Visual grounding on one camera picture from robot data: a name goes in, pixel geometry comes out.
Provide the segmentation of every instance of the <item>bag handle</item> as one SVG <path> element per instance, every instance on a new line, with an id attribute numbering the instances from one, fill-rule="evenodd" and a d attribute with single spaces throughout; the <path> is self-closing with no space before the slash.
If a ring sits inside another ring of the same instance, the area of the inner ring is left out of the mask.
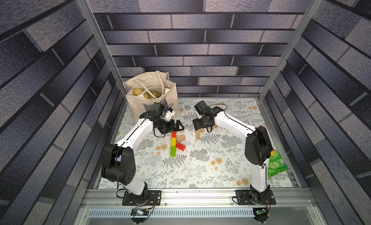
<path id="1" fill-rule="evenodd" d="M 160 76 L 160 71 L 157 70 L 156 71 L 156 74 L 157 74 L 158 78 L 160 79 L 161 86 L 162 86 L 162 93 L 161 93 L 161 95 L 163 95 L 164 94 L 164 83 L 162 82 L 162 78 Z"/>
<path id="2" fill-rule="evenodd" d="M 160 72 L 157 70 L 156 71 L 156 74 L 157 74 L 157 76 L 158 76 L 158 78 L 160 79 L 160 82 L 161 82 L 161 87 L 162 87 L 162 93 L 161 93 L 161 95 L 163 95 L 164 94 L 164 83 L 163 83 L 163 81 L 162 81 L 162 78 L 161 78 L 161 76 L 160 76 Z M 144 84 L 140 81 L 140 80 L 138 80 L 138 79 L 136 79 L 135 81 L 137 81 L 137 82 L 139 82 L 141 85 L 142 85 L 142 87 L 144 88 L 144 91 L 141 93 L 141 95 L 144 95 L 146 92 L 148 92 L 153 98 L 157 98 L 157 97 L 155 97 L 145 86 L 144 86 Z"/>

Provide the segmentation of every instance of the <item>snack bag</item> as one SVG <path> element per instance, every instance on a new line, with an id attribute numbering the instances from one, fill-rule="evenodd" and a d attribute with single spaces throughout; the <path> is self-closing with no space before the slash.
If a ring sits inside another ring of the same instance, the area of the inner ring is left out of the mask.
<path id="1" fill-rule="evenodd" d="M 268 165 L 269 178 L 287 170 L 289 170 L 289 167 L 283 161 L 280 153 L 273 149 Z"/>

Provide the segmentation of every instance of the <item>stacked blocks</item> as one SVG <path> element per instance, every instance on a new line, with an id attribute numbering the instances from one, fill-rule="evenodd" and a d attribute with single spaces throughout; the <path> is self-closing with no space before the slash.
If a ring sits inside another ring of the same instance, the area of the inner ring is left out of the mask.
<path id="1" fill-rule="evenodd" d="M 176 151 L 176 139 L 177 139 L 177 133 L 176 132 L 173 132 L 171 134 L 171 153 L 170 153 L 170 156 L 172 157 L 175 157 L 175 151 Z"/>

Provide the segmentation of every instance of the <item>black mounting plate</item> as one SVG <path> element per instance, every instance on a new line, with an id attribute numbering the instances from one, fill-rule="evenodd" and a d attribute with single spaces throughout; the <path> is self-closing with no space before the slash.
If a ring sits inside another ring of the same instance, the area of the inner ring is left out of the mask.
<path id="1" fill-rule="evenodd" d="M 147 206 L 152 206 L 153 202 L 155 203 L 155 206 L 159 206 L 161 203 L 161 190 L 149 190 L 148 196 L 151 196 L 154 201 L 150 200 L 147 203 Z M 131 195 L 128 193 L 128 191 L 125 191 L 125 194 L 123 195 L 123 206 L 138 206 L 138 204 L 135 203 L 135 201 L 131 198 Z"/>
<path id="2" fill-rule="evenodd" d="M 236 190 L 238 205 L 256 205 L 251 201 L 250 190 Z M 275 205 L 276 199 L 273 196 L 273 192 L 269 189 L 265 194 L 264 201 L 268 200 L 269 205 Z"/>

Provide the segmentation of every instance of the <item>floor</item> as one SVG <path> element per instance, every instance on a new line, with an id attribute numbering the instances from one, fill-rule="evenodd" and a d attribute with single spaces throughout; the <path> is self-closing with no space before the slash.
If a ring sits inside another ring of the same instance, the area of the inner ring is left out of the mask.
<path id="1" fill-rule="evenodd" d="M 179 98 L 181 113 L 173 119 L 179 119 L 185 127 L 184 131 L 177 132 L 177 136 L 185 136 L 182 142 L 185 151 L 177 149 L 176 157 L 170 157 L 171 134 L 156 138 L 150 133 L 135 153 L 136 174 L 149 188 L 235 188 L 250 185 L 251 163 L 244 156 L 239 138 L 218 127 L 211 133 L 201 130 L 201 140 L 196 140 L 192 120 L 197 118 L 197 112 L 193 107 L 201 100 L 208 105 L 226 104 L 229 107 L 226 112 L 231 116 L 256 127 L 265 126 L 254 98 Z M 134 125 L 128 106 L 115 141 L 122 139 Z M 286 172 L 270 178 L 269 184 L 271 187 L 293 186 Z M 102 178 L 98 188 L 115 189 L 116 183 Z"/>

